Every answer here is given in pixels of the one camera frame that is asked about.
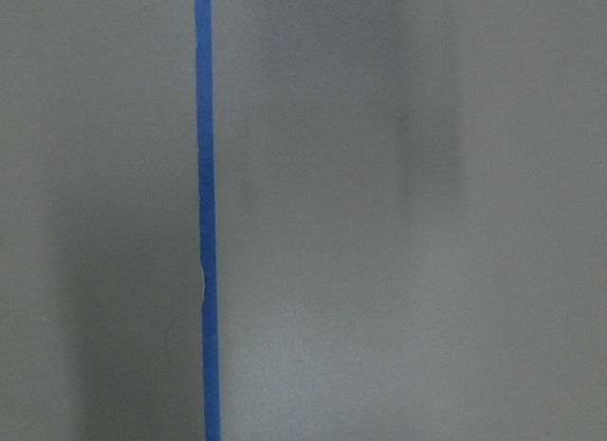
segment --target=blue tape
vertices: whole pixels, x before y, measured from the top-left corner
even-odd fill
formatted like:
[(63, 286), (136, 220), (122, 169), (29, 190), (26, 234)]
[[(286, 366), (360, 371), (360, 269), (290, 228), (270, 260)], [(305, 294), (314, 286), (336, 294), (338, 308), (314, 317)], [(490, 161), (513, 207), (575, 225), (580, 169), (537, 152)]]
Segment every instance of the blue tape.
[(215, 186), (212, 147), (211, 0), (195, 0), (195, 21), (200, 261), (205, 282), (205, 297), (202, 303), (205, 439), (220, 441)]

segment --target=painter's tape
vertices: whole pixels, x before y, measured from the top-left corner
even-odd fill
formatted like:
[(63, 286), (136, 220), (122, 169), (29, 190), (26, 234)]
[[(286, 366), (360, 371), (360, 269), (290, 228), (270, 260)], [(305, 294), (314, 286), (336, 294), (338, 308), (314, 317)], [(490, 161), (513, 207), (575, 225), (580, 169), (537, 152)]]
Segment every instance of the painter's tape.
[(195, 21), (200, 259), (205, 283), (202, 303), (205, 439), (206, 441), (220, 441), (215, 187), (212, 147), (211, 0), (195, 0)]

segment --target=blue tape strip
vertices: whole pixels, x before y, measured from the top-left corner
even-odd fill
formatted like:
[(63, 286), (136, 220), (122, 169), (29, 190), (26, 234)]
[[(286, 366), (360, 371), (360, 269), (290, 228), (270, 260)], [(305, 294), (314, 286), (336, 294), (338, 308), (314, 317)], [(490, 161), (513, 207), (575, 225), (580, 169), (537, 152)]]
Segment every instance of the blue tape strip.
[(200, 261), (205, 281), (205, 297), (202, 303), (205, 439), (206, 441), (220, 441), (215, 188), (212, 148), (211, 0), (195, 0), (195, 17)]

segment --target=gray wall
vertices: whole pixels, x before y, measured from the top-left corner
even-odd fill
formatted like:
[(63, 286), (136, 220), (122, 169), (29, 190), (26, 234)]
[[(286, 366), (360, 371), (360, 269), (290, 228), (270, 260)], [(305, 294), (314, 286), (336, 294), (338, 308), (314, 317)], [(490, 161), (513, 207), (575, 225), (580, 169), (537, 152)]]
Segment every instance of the gray wall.
[(606, 6), (214, 1), (226, 439), (606, 439)]
[[(228, 440), (607, 437), (607, 0), (213, 0)], [(202, 439), (193, 0), (0, 0), (0, 439)]]
[(0, 439), (202, 438), (193, 0), (0, 0)]

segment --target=gray surface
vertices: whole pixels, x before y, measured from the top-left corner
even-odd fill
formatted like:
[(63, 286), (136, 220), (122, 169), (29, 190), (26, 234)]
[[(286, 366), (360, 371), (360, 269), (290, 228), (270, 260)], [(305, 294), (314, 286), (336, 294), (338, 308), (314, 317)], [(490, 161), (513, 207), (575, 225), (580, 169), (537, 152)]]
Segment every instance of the gray surface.
[(193, 0), (0, 0), (0, 439), (202, 438)]
[(229, 440), (607, 437), (607, 0), (214, 0)]
[[(214, 0), (227, 440), (607, 437), (607, 0)], [(201, 439), (193, 0), (0, 0), (0, 439)]]

